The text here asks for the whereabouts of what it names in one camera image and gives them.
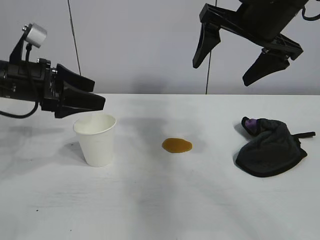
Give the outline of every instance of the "table surface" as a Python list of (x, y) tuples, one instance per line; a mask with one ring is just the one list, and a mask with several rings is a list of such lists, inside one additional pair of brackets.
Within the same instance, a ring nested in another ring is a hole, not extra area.
[[(318, 240), (320, 138), (308, 157), (269, 178), (234, 165), (242, 117), (320, 133), (320, 96), (102, 94), (117, 118), (115, 159), (90, 167), (72, 126), (37, 111), (0, 121), (2, 240)], [(25, 113), (30, 102), (1, 99)], [(163, 140), (193, 143), (186, 153)]]

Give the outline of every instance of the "robotic arm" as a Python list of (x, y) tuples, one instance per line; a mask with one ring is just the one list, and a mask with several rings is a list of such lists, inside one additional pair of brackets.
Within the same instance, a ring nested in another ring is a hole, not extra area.
[[(51, 67), (49, 60), (40, 58), (29, 62), (32, 46), (39, 48), (47, 31), (37, 24), (25, 25), (19, 42), (9, 61), (0, 60), (0, 97), (35, 102), (31, 112), (15, 115), (0, 111), (0, 115), (23, 119), (32, 115), (41, 106), (43, 111), (54, 112), (55, 118), (98, 111), (104, 108), (105, 98), (91, 93), (95, 82), (69, 71), (61, 64)], [(25, 61), (22, 60), (24, 42)]]
[(219, 30), (225, 29), (263, 47), (262, 53), (243, 76), (245, 86), (277, 71), (285, 70), (288, 59), (303, 53), (301, 46), (280, 32), (302, 9), (305, 16), (308, 0), (240, 0), (237, 11), (205, 4), (200, 13), (201, 33), (193, 67), (198, 68), (210, 51), (220, 43)]

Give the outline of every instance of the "paper cup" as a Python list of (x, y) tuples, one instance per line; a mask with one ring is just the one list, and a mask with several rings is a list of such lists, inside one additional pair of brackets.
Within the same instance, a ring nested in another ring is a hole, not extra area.
[(116, 119), (96, 113), (77, 120), (73, 125), (85, 161), (92, 167), (109, 164), (114, 157)]

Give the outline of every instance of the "orange blob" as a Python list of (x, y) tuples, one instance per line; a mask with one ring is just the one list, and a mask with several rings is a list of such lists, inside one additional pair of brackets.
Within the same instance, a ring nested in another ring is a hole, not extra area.
[(167, 138), (162, 147), (172, 154), (188, 152), (192, 149), (192, 143), (181, 138)]

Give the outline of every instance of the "cable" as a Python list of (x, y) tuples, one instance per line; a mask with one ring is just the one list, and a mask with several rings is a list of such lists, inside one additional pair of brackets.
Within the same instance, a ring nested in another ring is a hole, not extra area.
[[(215, 7), (217, 6), (218, 4), (218, 0), (215, 0)], [(205, 85), (205, 95), (208, 94), (208, 86), (209, 86), (209, 76), (210, 76), (210, 65), (211, 65), (211, 52), (210, 51), (210, 54), (209, 54), (209, 65), (208, 65), (208, 72), (207, 72), (207, 75), (206, 75), (206, 85)]]
[(39, 106), (39, 96), (38, 96), (37, 87), (36, 87), (35, 81), (33, 80), (32, 76), (31, 76), (30, 68), (29, 68), (29, 56), (30, 56), (30, 51), (32, 49), (32, 45), (30, 43), (28, 43), (26, 45), (25, 49), (26, 49), (26, 53), (25, 53), (26, 72), (27, 72), (28, 79), (30, 81), (30, 84), (31, 84), (33, 92), (34, 92), (34, 96), (35, 96), (34, 107), (29, 113), (24, 114), (24, 115), (16, 115), (16, 114), (8, 113), (5, 111), (0, 111), (0, 115), (5, 116), (5, 117), (14, 118), (14, 119), (25, 119), (27, 117), (30, 117), (32, 114), (34, 114), (37, 111), (38, 106)]
[(72, 21), (72, 15), (71, 15), (70, 0), (67, 0), (67, 2), (68, 2), (68, 8), (69, 8), (70, 24), (71, 24), (71, 31), (72, 31), (72, 36), (73, 36), (74, 48), (75, 48), (75, 55), (76, 55), (76, 60), (78, 63), (79, 75), (81, 76), (78, 48), (77, 48), (77, 43), (76, 43), (76, 34), (75, 34), (74, 22)]
[(320, 19), (320, 14), (317, 16), (306, 16), (306, 7), (303, 6), (302, 8), (302, 18), (306, 21), (316, 21)]

